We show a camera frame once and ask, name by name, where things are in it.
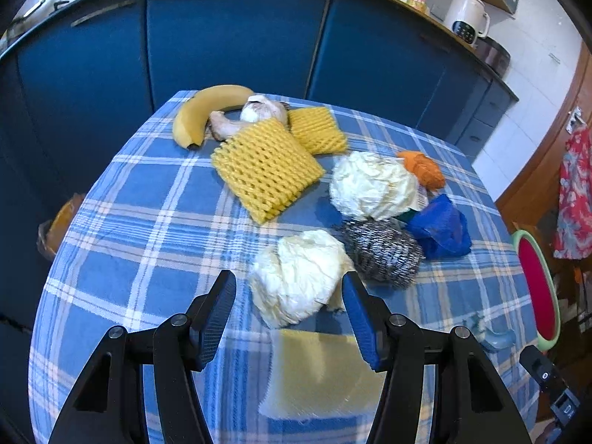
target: white electric kettle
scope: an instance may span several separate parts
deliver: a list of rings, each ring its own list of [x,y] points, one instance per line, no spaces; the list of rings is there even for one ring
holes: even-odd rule
[[[487,36],[490,23],[481,0],[452,0],[444,19],[444,26],[469,45],[474,45],[477,37]]]

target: blue gripper pad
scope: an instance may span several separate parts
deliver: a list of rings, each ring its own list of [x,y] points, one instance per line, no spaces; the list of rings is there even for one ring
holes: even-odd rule
[[[236,277],[229,270],[222,270],[193,319],[189,332],[197,349],[196,361],[202,368],[216,355],[235,297]]]
[[[391,362],[386,320],[391,313],[387,304],[366,292],[356,272],[343,276],[342,295],[363,359],[375,372],[388,370]]]

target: yellow woven pad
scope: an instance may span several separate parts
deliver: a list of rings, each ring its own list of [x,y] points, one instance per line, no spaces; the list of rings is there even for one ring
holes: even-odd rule
[[[288,118],[292,135],[312,155],[347,150],[347,137],[337,127],[328,108],[318,106],[291,110]]]
[[[278,216],[324,173],[275,118],[222,143],[212,153],[212,165],[257,223]]]

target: plaid tablecloth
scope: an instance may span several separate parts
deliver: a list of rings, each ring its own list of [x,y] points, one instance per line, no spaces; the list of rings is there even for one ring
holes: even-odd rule
[[[172,139],[172,121],[194,94],[180,91],[114,157],[72,222],[47,279],[33,331],[29,402],[33,431],[46,443],[66,397],[106,330],[158,326],[206,293],[221,269],[237,277],[235,306],[215,359],[195,375],[214,442],[365,442],[373,416],[279,421],[258,413],[270,372],[269,329],[252,304],[246,281],[256,252],[279,237],[340,222],[331,206],[327,169],[276,221],[259,226],[210,163],[217,143],[186,151]],[[295,108],[305,100],[270,96]],[[461,259],[424,263],[408,290],[371,289],[393,312],[418,325],[448,332],[480,311],[494,331],[514,329],[517,346],[491,359],[527,427],[534,425],[538,387],[518,363],[537,332],[525,277],[498,210],[465,156],[422,132],[345,108],[329,107],[352,149],[395,155],[418,149],[437,161],[445,192],[466,215],[472,252]],[[322,311],[304,330],[351,333],[346,314]],[[144,375],[151,442],[162,442],[152,368]],[[426,371],[418,441],[428,435],[433,373]]]

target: steel wool scrubber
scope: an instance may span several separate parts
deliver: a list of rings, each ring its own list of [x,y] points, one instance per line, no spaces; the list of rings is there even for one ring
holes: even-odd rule
[[[341,227],[343,243],[365,277],[407,288],[424,257],[417,241],[394,220],[346,221]]]

